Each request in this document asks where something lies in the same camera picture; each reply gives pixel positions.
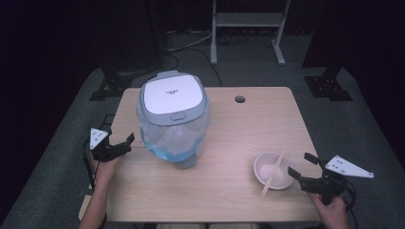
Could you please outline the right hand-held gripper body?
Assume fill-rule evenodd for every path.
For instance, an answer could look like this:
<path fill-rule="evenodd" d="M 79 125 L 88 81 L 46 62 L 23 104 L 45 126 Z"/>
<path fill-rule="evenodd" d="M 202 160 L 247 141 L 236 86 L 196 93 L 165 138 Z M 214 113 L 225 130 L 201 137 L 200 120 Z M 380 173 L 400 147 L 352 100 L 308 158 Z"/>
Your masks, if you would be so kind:
<path fill-rule="evenodd" d="M 374 178 L 372 172 L 349 162 L 341 156 L 334 156 L 326 161 L 325 169 L 319 178 L 303 177 L 301 190 L 321 195 L 324 204 L 330 204 L 334 197 L 340 196 L 347 189 L 347 177 Z"/>

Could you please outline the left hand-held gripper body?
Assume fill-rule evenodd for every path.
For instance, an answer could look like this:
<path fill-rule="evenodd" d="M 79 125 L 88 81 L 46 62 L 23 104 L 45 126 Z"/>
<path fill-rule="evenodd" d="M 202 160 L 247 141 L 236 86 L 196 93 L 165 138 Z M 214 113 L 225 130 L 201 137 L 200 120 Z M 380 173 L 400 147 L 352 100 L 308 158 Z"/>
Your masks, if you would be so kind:
<path fill-rule="evenodd" d="M 95 160 L 107 162 L 119 157 L 117 149 L 109 143 L 109 133 L 106 131 L 92 128 L 89 146 Z"/>

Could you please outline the white bowl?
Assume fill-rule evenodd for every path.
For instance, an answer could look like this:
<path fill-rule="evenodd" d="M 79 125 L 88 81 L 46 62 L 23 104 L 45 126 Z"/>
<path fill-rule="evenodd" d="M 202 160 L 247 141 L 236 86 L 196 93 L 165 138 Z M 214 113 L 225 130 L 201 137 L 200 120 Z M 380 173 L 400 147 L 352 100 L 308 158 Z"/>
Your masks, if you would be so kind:
<path fill-rule="evenodd" d="M 253 162 L 253 172 L 255 177 L 260 183 L 266 185 L 267 180 L 276 165 L 279 154 L 277 153 L 263 153 L 258 155 Z M 293 178 L 288 174 L 288 168 L 294 167 L 294 164 L 286 157 L 284 157 L 275 173 L 273 180 L 268 186 L 269 189 L 273 190 L 284 190 L 287 189 L 293 182 Z"/>

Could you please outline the clear plastic trash bag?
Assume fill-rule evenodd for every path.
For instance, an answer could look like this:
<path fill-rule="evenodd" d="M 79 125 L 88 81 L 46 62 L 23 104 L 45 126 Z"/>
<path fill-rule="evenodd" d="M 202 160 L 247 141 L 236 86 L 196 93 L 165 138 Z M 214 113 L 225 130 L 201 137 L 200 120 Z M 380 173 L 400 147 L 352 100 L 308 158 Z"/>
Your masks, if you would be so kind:
<path fill-rule="evenodd" d="M 155 156 L 171 163 L 179 163 L 203 154 L 204 136 L 210 121 L 210 108 L 200 117 L 172 126 L 150 123 L 138 106 L 140 136 L 145 147 Z"/>

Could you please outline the grey pedal trash can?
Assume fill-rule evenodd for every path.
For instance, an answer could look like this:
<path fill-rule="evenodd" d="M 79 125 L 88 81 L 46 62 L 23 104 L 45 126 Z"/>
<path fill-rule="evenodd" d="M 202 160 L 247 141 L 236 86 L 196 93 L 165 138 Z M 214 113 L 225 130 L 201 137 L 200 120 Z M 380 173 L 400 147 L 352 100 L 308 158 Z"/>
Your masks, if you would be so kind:
<path fill-rule="evenodd" d="M 158 73 L 144 83 L 139 92 L 138 106 L 146 119 L 158 126 L 192 121 L 210 108 L 201 80 L 193 74 L 178 71 Z M 197 157 L 193 156 L 173 164 L 179 169 L 186 169 L 196 163 Z"/>

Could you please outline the person's left hand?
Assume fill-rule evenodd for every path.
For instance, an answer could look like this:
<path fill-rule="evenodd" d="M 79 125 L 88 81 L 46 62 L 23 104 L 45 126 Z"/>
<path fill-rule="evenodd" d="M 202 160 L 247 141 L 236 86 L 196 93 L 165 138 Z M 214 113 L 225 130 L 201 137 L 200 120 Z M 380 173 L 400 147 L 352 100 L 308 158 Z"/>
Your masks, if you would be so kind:
<path fill-rule="evenodd" d="M 108 189 L 120 161 L 120 157 L 107 162 L 92 160 L 95 169 L 95 187 L 97 191 Z"/>

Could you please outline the person's right hand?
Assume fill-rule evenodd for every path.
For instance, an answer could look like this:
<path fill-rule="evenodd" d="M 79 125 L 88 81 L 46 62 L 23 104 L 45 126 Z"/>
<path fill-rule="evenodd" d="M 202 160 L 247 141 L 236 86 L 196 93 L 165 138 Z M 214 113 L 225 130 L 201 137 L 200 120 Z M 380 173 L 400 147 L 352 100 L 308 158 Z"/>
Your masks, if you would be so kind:
<path fill-rule="evenodd" d="M 322 202 L 321 195 L 308 193 L 308 197 L 326 229 L 350 229 L 346 204 L 341 196 L 334 197 L 329 205 Z"/>

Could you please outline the white metal stand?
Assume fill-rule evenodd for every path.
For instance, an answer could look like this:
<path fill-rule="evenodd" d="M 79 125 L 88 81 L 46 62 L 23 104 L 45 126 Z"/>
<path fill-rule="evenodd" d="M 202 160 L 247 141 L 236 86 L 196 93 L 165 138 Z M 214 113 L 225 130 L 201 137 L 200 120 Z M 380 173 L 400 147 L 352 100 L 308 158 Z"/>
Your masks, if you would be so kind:
<path fill-rule="evenodd" d="M 217 31 L 220 28 L 276 28 L 277 36 L 271 40 L 276 59 L 280 66 L 286 64 L 286 60 L 280 48 L 280 42 L 288 18 L 291 0 L 286 0 L 284 8 L 280 12 L 217 12 L 217 0 L 212 3 L 211 17 L 211 43 L 210 63 L 218 63 L 217 55 Z"/>

